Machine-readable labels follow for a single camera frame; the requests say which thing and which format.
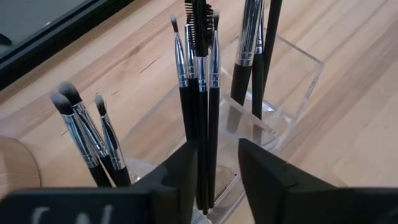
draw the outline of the brush bristles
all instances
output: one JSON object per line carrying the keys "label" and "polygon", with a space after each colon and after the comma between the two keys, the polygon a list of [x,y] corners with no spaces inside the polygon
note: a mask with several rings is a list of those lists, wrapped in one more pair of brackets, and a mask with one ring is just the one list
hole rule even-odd
{"label": "brush bristles", "polygon": [[208,46],[211,47],[214,38],[214,20],[213,20],[214,11],[211,8],[211,5],[206,5],[206,39]]}
{"label": "brush bristles", "polygon": [[96,94],[94,101],[95,101],[95,105],[97,106],[99,115],[100,116],[106,115],[106,107],[105,107],[104,98],[101,95]]}
{"label": "brush bristles", "polygon": [[220,12],[218,10],[214,11],[214,30],[218,30],[218,20],[220,18]]}
{"label": "brush bristles", "polygon": [[73,108],[72,105],[70,104],[68,98],[66,96],[60,94],[60,93],[52,93],[51,96],[51,101],[54,104],[54,106],[57,108],[57,110],[64,115],[71,115],[73,114]]}
{"label": "brush bristles", "polygon": [[58,86],[58,91],[67,97],[72,106],[81,102],[79,92],[70,82],[61,82],[61,84]]}
{"label": "brush bristles", "polygon": [[211,8],[211,5],[206,4],[205,5],[205,9],[202,10],[205,15],[203,16],[204,21],[195,21],[197,20],[197,18],[195,18],[195,13],[194,11],[201,11],[200,9],[194,9],[194,3],[193,0],[185,0],[185,11],[187,13],[187,24],[190,24],[190,30],[188,32],[189,34],[189,39],[192,40],[190,42],[191,48],[193,50],[198,50],[199,47],[199,43],[198,41],[203,41],[203,40],[198,40],[199,37],[197,37],[198,35],[198,31],[197,31],[197,26],[195,25],[195,23],[199,23],[199,24],[203,24],[204,27],[202,29],[204,30],[199,30],[200,32],[204,32],[204,37],[205,38],[204,41],[207,45],[207,47],[211,47],[212,43],[213,43],[213,38],[214,38],[214,33],[213,33],[213,10]]}
{"label": "brush bristles", "polygon": [[175,18],[175,15],[171,15],[170,20],[172,21],[174,32],[178,32],[177,18]]}
{"label": "brush bristles", "polygon": [[185,0],[185,12],[187,14],[187,24],[189,24],[189,30],[188,30],[188,40],[189,44],[191,45],[191,49],[196,50],[197,45],[196,45],[196,32],[195,32],[195,21],[193,19],[193,5],[192,1],[190,0]]}

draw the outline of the black bristles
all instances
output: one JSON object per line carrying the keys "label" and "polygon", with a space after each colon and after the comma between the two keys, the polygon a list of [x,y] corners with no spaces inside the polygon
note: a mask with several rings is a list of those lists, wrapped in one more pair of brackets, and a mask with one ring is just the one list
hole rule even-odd
{"label": "black bristles", "polygon": [[189,38],[195,56],[206,57],[213,43],[213,10],[205,0],[185,0]]}
{"label": "black bristles", "polygon": [[218,30],[218,19],[220,18],[220,12],[218,10],[214,11],[214,30]]}
{"label": "black bristles", "polygon": [[76,87],[70,82],[61,82],[58,86],[58,91],[67,97],[72,106],[81,102],[80,94]]}
{"label": "black bristles", "polygon": [[213,38],[214,38],[214,20],[213,20],[213,14],[214,11],[211,8],[211,5],[207,4],[206,5],[207,10],[206,10],[206,39],[208,46],[211,47],[213,43]]}
{"label": "black bristles", "polygon": [[100,116],[106,115],[106,107],[105,107],[104,98],[101,95],[96,94],[94,101],[95,101],[95,105],[97,106],[99,115]]}
{"label": "black bristles", "polygon": [[170,20],[172,21],[174,32],[178,32],[177,19],[175,18],[175,15],[171,15]]}
{"label": "black bristles", "polygon": [[71,115],[74,113],[72,105],[64,95],[60,93],[52,93],[51,101],[61,114]]}

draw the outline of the black frame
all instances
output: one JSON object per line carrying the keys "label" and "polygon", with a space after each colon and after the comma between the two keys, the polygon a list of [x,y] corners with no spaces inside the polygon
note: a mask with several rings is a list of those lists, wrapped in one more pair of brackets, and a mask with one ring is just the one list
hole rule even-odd
{"label": "black frame", "polygon": [[134,0],[90,0],[0,54],[0,90]]}

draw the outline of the silver ferrule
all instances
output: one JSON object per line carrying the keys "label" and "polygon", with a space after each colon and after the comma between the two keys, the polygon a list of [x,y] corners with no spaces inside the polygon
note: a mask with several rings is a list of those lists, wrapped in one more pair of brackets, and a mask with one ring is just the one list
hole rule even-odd
{"label": "silver ferrule", "polygon": [[175,64],[177,66],[177,74],[178,74],[178,86],[187,87],[188,86],[187,68],[185,65],[184,51],[180,35],[178,33],[174,33],[174,51],[175,51]]}
{"label": "silver ferrule", "polygon": [[263,4],[264,0],[246,0],[245,2],[235,61],[240,66],[248,67],[253,64]]}
{"label": "silver ferrule", "polygon": [[199,92],[203,93],[207,91],[207,58],[206,57],[195,57],[197,61],[197,76],[199,83]]}
{"label": "silver ferrule", "polygon": [[220,87],[221,54],[218,42],[218,30],[214,31],[213,46],[210,55],[210,88]]}
{"label": "silver ferrule", "polygon": [[70,136],[75,142],[77,148],[80,151],[83,160],[86,162],[89,168],[94,168],[99,165],[98,158],[95,153],[89,147],[90,143],[87,142],[86,135],[84,133],[84,128],[81,124],[80,118],[77,114],[72,115],[62,115],[62,118],[67,125]]}
{"label": "silver ferrule", "polygon": [[256,49],[254,50],[255,54],[262,54],[264,51],[264,20],[263,16],[261,16],[261,20],[259,23],[259,30],[257,32],[257,41],[256,41]]}
{"label": "silver ferrule", "polygon": [[102,140],[97,128],[95,127],[90,115],[88,114],[83,102],[73,105],[73,110],[79,116],[81,124],[87,138],[90,140],[92,148],[100,157],[109,155],[107,148],[105,147],[104,141]]}
{"label": "silver ferrule", "polygon": [[190,24],[185,25],[185,55],[187,56],[187,72],[188,78],[197,78],[195,73],[195,55],[189,38]]}
{"label": "silver ferrule", "polygon": [[121,170],[125,168],[122,152],[116,133],[112,127],[108,115],[101,116],[102,129],[104,131],[104,138],[106,147],[109,149],[109,157],[111,158],[114,170]]}

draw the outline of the wooden surface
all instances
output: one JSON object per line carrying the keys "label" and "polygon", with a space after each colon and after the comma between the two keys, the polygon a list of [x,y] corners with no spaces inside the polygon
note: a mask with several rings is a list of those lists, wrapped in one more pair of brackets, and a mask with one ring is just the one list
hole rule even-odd
{"label": "wooden surface", "polygon": [[[243,2],[209,1],[221,13],[222,48]],[[100,92],[128,141],[176,84],[170,14],[182,27],[182,1],[136,0],[0,92],[0,135],[31,150],[43,186],[93,185],[49,93],[71,80],[94,114]],[[336,185],[398,186],[398,1],[285,0],[279,34],[326,64],[281,156]],[[229,223],[252,223],[245,202]]]}
{"label": "wooden surface", "polygon": [[39,168],[25,146],[0,137],[0,198],[17,189],[40,187]]}

